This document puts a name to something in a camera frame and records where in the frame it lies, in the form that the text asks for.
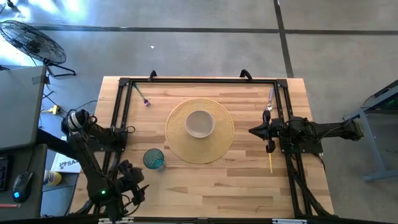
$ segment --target electric fan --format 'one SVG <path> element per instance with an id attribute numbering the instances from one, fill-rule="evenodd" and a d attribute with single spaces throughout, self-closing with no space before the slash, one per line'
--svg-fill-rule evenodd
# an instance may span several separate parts
<path id="1" fill-rule="evenodd" d="M 37 29 L 18 21 L 0 22 L 0 33 L 4 39 L 28 56 L 40 60 L 52 77 L 76 75 L 76 72 L 59 66 L 67 60 L 67 55 L 59 44 Z M 72 73 L 54 75 L 49 66 L 56 66 Z"/>

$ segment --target metal spoon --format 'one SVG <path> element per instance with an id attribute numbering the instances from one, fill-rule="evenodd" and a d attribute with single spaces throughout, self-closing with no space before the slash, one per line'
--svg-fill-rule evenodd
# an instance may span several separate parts
<path id="1" fill-rule="evenodd" d="M 274 87 L 271 88 L 269 92 L 269 102 L 267 104 L 267 110 L 271 111 L 272 110 L 272 97 L 274 96 Z"/>

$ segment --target concrete floor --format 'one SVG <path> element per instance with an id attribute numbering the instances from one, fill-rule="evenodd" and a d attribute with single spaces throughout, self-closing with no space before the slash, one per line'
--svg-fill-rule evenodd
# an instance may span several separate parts
<path id="1" fill-rule="evenodd" d="M 286 29 L 397 30 L 395 0 L 279 0 Z M 0 21 L 116 27 L 221 27 L 276 29 L 272 0 L 14 0 Z M 45 31 L 67 53 L 76 77 L 51 79 L 48 93 L 66 110 L 97 99 L 105 75 L 286 77 L 278 34 L 207 34 Z M 339 121 L 398 78 L 398 36 L 287 35 L 294 76 L 304 78 L 313 119 Z M 0 39 L 0 65 L 34 66 Z M 52 104 L 45 100 L 42 108 Z M 95 103 L 85 109 L 94 112 Z M 43 115 L 58 137 L 60 118 Z M 335 213 L 345 218 L 398 222 L 398 178 L 370 184 L 376 170 L 366 140 L 324 139 L 326 176 Z M 387 155 L 397 159 L 396 154 Z M 49 153 L 47 167 L 54 154 Z M 75 183 L 66 177 L 65 187 Z M 63 215 L 73 187 L 44 192 L 42 213 Z"/>

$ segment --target computer mouse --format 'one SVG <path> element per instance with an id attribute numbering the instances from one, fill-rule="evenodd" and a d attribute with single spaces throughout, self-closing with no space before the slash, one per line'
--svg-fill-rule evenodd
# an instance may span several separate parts
<path id="1" fill-rule="evenodd" d="M 33 172 L 27 170 L 15 178 L 14 185 L 12 186 L 12 199 L 15 202 L 25 202 L 29 198 L 32 176 Z"/>

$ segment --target wooden tabletop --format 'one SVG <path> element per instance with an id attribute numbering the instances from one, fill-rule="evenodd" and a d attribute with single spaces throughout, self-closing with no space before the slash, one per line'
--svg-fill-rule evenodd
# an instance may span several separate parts
<path id="1" fill-rule="evenodd" d="M 98 124 L 111 123 L 118 80 L 104 77 L 95 115 Z M 310 106 L 301 78 L 287 79 L 293 113 L 312 120 Z M 273 174 L 265 151 L 266 142 L 249 134 L 248 129 L 262 123 L 262 112 L 267 104 L 272 85 L 217 84 L 217 83 L 139 83 L 139 88 L 152 106 L 145 107 L 137 90 L 133 89 L 127 125 L 136 132 L 127 139 L 122 160 L 143 168 L 149 184 L 146 200 L 134 214 L 137 217 L 240 217 L 275 218 L 293 217 L 292 199 L 284 155 L 277 147 L 272 153 Z M 121 105 L 124 104 L 124 91 Z M 208 98 L 221 103 L 234 120 L 234 141 L 227 153 L 209 164 L 189 164 L 170 150 L 165 140 L 165 122 L 170 112 L 181 102 L 195 98 Z M 275 98 L 272 101 L 277 108 Z M 118 118 L 120 124 L 123 106 Z M 273 118 L 276 110 L 271 111 Z M 143 165 L 146 150 L 158 148 L 165 155 L 166 170 L 156 172 Z M 96 153 L 99 164 L 102 152 Z M 325 172 L 319 158 L 303 155 L 307 184 L 323 207 L 333 213 Z M 81 173 L 73 197 L 71 212 L 77 211 L 88 200 L 87 180 Z M 301 190 L 298 190 L 300 208 L 303 209 Z"/>

